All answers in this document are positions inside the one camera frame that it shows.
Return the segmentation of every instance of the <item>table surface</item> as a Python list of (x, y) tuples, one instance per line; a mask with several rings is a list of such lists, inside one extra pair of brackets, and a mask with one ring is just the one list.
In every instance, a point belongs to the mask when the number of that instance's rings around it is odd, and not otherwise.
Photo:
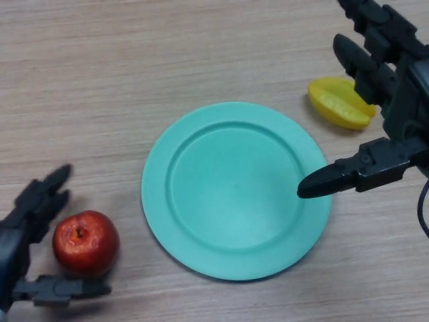
[[(429, 42), (425, 0), (386, 1)], [(73, 198), (59, 218), (108, 214), (121, 235), (113, 293), (66, 310), (16, 303), (9, 321), (427, 321), (429, 241), (417, 170), (400, 182), (334, 196), (328, 226), (295, 267), (261, 282), (197, 276), (151, 236), (141, 171), (177, 118), (220, 101), (281, 111), (329, 162), (383, 136), (330, 125), (307, 84), (344, 76), (337, 33), (362, 44), (334, 0), (3, 0), (0, 2), (0, 210), (32, 178), (71, 162)], [(58, 271), (52, 232), (32, 247), (29, 278)]]

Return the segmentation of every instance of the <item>wood grain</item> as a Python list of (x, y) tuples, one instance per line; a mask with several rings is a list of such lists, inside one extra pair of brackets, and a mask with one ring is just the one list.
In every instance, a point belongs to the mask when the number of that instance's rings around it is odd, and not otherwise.
[[(429, 42), (425, 0), (386, 1)], [(362, 44), (334, 0), (2, 0), (0, 211), (31, 178), (63, 162), (75, 174), (60, 217), (93, 208), (122, 239), (111, 296), (67, 310), (13, 306), (9, 320), (427, 321), (429, 241), (416, 219), (424, 184), (401, 181), (334, 198), (316, 247), (297, 266), (251, 284), (215, 282), (172, 261), (142, 216), (141, 171), (177, 118), (219, 101), (251, 101), (295, 119), (329, 161), (383, 135), (334, 128), (306, 86), (344, 75), (335, 34)], [(57, 271), (50, 235), (32, 248), (29, 277)]]

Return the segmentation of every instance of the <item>black cable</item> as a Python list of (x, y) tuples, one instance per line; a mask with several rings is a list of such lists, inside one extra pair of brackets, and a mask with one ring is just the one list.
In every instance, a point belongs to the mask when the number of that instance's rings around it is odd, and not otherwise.
[(426, 194), (428, 193), (428, 190), (429, 190), (429, 180), (426, 181), (426, 183), (424, 184), (422, 192), (420, 193), (420, 197), (418, 198), (417, 218), (418, 218), (418, 222), (419, 222), (420, 226), (422, 227), (424, 233), (426, 234), (426, 236), (429, 237), (429, 228), (428, 228), (428, 226), (427, 226), (427, 224), (423, 218), (423, 204), (424, 204), (424, 199), (426, 198)]

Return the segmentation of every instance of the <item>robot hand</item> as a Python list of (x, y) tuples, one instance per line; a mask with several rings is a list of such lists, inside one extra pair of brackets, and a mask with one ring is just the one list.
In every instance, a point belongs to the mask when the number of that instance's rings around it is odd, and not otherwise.
[(16, 301), (33, 301), (36, 306), (64, 307), (71, 299), (107, 295), (111, 288), (101, 280), (68, 280), (43, 275), (27, 281), (30, 244), (40, 243), (50, 222), (69, 200), (69, 191), (58, 193), (72, 172), (65, 165), (42, 182), (31, 181), (15, 200), (15, 208), (0, 221), (0, 322)]
[(373, 0), (339, 3), (354, 21), (354, 30), (365, 37), (370, 55), (340, 34), (334, 38), (334, 53), (355, 79), (356, 92), (381, 107), (388, 138), (367, 142), (351, 158), (308, 175), (299, 184), (300, 198), (351, 188), (368, 191), (401, 180), (412, 166), (429, 178), (429, 46), (416, 38), (417, 28), (388, 5)]

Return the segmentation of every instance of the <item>apple stem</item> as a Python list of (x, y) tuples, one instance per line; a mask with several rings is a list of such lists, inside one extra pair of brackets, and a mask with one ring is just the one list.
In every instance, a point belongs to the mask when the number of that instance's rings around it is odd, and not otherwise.
[(80, 228), (76, 228), (76, 233), (78, 234), (78, 238), (82, 238), (82, 230), (80, 230)]

